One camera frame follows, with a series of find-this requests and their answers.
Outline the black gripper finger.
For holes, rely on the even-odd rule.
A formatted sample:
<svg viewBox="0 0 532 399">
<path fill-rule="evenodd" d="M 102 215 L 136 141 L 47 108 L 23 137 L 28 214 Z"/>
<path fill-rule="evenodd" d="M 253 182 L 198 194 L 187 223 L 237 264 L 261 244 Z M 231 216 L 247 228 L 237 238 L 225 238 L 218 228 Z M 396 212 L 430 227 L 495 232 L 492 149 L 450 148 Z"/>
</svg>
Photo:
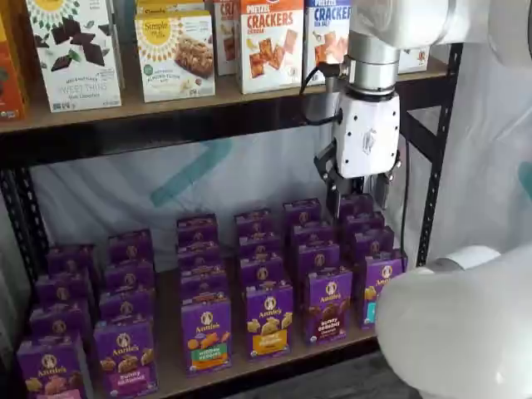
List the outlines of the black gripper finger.
<svg viewBox="0 0 532 399">
<path fill-rule="evenodd" d="M 383 172 L 376 177 L 375 201 L 381 209 L 385 209 L 387 207 L 390 188 L 395 177 L 394 173 L 401 167 L 401 165 L 401 152 L 398 150 L 396 152 L 396 159 L 393 167 L 389 171 Z"/>
<path fill-rule="evenodd" d="M 332 140 L 313 158 L 316 170 L 327 188 L 326 208 L 332 218 L 339 217 L 342 197 L 351 194 L 354 188 L 354 179 L 346 179 L 339 174 L 336 150 L 336 141 Z"/>
</svg>

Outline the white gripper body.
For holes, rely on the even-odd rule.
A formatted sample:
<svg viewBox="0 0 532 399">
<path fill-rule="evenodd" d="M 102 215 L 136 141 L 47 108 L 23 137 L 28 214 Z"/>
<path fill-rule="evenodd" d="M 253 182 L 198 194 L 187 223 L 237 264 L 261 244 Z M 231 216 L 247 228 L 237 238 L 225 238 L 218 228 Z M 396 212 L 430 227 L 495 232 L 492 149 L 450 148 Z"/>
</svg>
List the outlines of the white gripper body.
<svg viewBox="0 0 532 399">
<path fill-rule="evenodd" d="M 344 90 L 338 96 L 336 112 L 342 114 L 342 121 L 332 126 L 340 176 L 355 179 L 390 171 L 398 149 L 399 95 L 363 99 L 355 91 Z"/>
</svg>

